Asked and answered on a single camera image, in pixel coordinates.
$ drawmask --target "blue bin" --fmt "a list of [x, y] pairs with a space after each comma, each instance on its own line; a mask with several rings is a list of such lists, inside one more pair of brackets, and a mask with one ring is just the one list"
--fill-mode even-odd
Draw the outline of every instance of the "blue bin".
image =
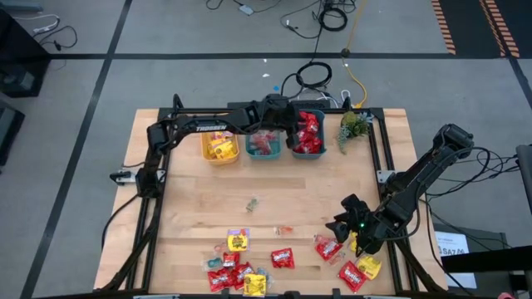
[[323, 121], [325, 120], [325, 114], [320, 110], [300, 109], [300, 111], [312, 113], [316, 116], [319, 123], [318, 137], [323, 141], [323, 143], [322, 148], [319, 150], [319, 154], [300, 154], [292, 150], [292, 156], [295, 159], [318, 159], [322, 156], [322, 154], [325, 154], [325, 151], [327, 150], [325, 148], [325, 134], [323, 133]]
[[268, 159], [278, 159], [279, 156], [281, 156], [281, 138], [278, 131], [274, 132], [277, 136], [277, 141], [272, 141], [269, 143], [269, 145], [272, 147], [272, 154], [253, 154], [253, 149], [250, 149], [249, 146], [249, 138], [250, 135], [246, 135], [246, 153], [248, 153], [249, 158], [251, 159], [261, 159], [261, 160], [268, 160]]

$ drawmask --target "wooden table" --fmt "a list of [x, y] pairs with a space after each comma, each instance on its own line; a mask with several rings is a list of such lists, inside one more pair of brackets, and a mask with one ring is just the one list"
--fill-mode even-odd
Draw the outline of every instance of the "wooden table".
[[[408, 169], [416, 161], [416, 152], [406, 112], [384, 111], [396, 169]], [[144, 160], [145, 129], [156, 122], [157, 115], [158, 110], [136, 112], [125, 164]], [[234, 164], [211, 166], [201, 155], [200, 135], [187, 136], [171, 152], [150, 292], [209, 293], [201, 261], [212, 255], [214, 245], [225, 240], [228, 229], [249, 228], [251, 248], [242, 254], [241, 260], [270, 271], [275, 279], [271, 292], [297, 290], [302, 294], [331, 294], [332, 289], [338, 287], [342, 294], [351, 293], [337, 278], [343, 262], [331, 267], [313, 249], [314, 234], [332, 235], [324, 224], [342, 212], [340, 201], [346, 196], [355, 193], [371, 209], [379, 202], [369, 139], [350, 140], [347, 154], [341, 154], [336, 141], [341, 117], [326, 116], [328, 150], [318, 160], [294, 159], [288, 149], [283, 149], [280, 159], [275, 161], [251, 160], [243, 152]], [[381, 164], [386, 165], [379, 134], [377, 143]], [[244, 144], [243, 136], [239, 136], [239, 144]], [[114, 210], [135, 192], [134, 185], [119, 187]], [[259, 199], [259, 205], [255, 211], [247, 213], [246, 205], [253, 196]], [[130, 254], [139, 208], [140, 199], [118, 214], [109, 227], [95, 287], [109, 282]], [[411, 221], [410, 229], [415, 222], [415, 219]], [[293, 234], [277, 237], [273, 227], [278, 225], [293, 226]], [[419, 232], [410, 238], [411, 249], [436, 283], [446, 288], [444, 273], [432, 258], [426, 230], [423, 212]], [[430, 230], [434, 241], [432, 224]], [[295, 269], [274, 269], [270, 253], [287, 247], [293, 249]], [[347, 247], [344, 248], [347, 257], [353, 259], [354, 253]], [[403, 287], [409, 289], [405, 264], [398, 249], [397, 253]], [[386, 246], [376, 258], [382, 261], [382, 270], [359, 294], [394, 294]], [[136, 286], [140, 286], [144, 263], [143, 256], [137, 268]]]

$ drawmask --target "black metal frame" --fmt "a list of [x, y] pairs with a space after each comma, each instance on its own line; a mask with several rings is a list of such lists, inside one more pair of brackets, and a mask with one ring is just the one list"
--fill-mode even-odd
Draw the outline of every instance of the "black metal frame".
[[[180, 108], [180, 107], [174, 107], [174, 108], [160, 108], [159, 110], [159, 117], [158, 120], [166, 117], [170, 113], [175, 113], [176, 110], [179, 114], [216, 114], [216, 113], [226, 113], [230, 112], [232, 109], [228, 108], [219, 108], [219, 109], [211, 109], [211, 108]], [[348, 107], [343, 108], [326, 108], [321, 109], [321, 111], [325, 114], [343, 114], [347, 110], [350, 110]], [[369, 115], [372, 115], [374, 120], [377, 120], [379, 124], [380, 134], [382, 137], [382, 147], [384, 149], [384, 155], [386, 156], [386, 164], [388, 170], [394, 170], [394, 164], [393, 164], [393, 158], [392, 158], [392, 149], [390, 148], [390, 142], [388, 139], [388, 133], [387, 133], [387, 127], [386, 122], [384, 118], [384, 112], [382, 108], [369, 108], [369, 109], [356, 109], [353, 110], [355, 113], [368, 113]], [[377, 140], [375, 138], [375, 129], [373, 125], [370, 125], [370, 131], [368, 134], [368, 138], [370, 140], [370, 147], [372, 151], [372, 159], [373, 159], [373, 166], [375, 167], [375, 179], [377, 182], [377, 189], [380, 188], [380, 183], [378, 183], [377, 179], [377, 171], [382, 170], [381, 167], [381, 161], [378, 154], [378, 147], [377, 147]], [[162, 169], [167, 170], [168, 165], [170, 162], [170, 154], [167, 154], [164, 157], [164, 165]], [[162, 203], [164, 199], [164, 194], [162, 194], [160, 197], [155, 199], [155, 209], [161, 209]], [[135, 241], [133, 243], [133, 247], [135, 247], [142, 236], [142, 233], [145, 229], [145, 223], [146, 218], [148, 216], [148, 210], [150, 207], [150, 201], [149, 198], [143, 198], [142, 203], [140, 205], [140, 213], [139, 213], [139, 220], [137, 222], [136, 231], [135, 231]], [[156, 213], [154, 210], [154, 215], [157, 215], [160, 217], [160, 213]], [[155, 255], [155, 246], [156, 246], [156, 240], [158, 232], [155, 231], [155, 233], [152, 235], [152, 238], [150, 242], [148, 243], [147, 247], [147, 254], [146, 254], [146, 261], [145, 261], [145, 268], [143, 271], [143, 277], [142, 277], [142, 285], [141, 290], [148, 291], [150, 287], [150, 278], [151, 278], [151, 272], [153, 269], [153, 262], [154, 262], [154, 255]], [[393, 243], [387, 243], [388, 246], [388, 255], [390, 260], [390, 267], [392, 270], [392, 278], [394, 283], [394, 289], [396, 293], [399, 293], [403, 291], [402, 283], [401, 283], [401, 274], [399, 272], [399, 263], [397, 261], [397, 250], [395, 248], [395, 245]], [[407, 264], [406, 270], [408, 273], [408, 281], [410, 284], [410, 290], [417, 292], [419, 291], [416, 274], [413, 272], [411, 267]], [[126, 290], [134, 290], [135, 285], [135, 276], [137, 271], [137, 265], [136, 263], [131, 268], [128, 277], [126, 279]]]

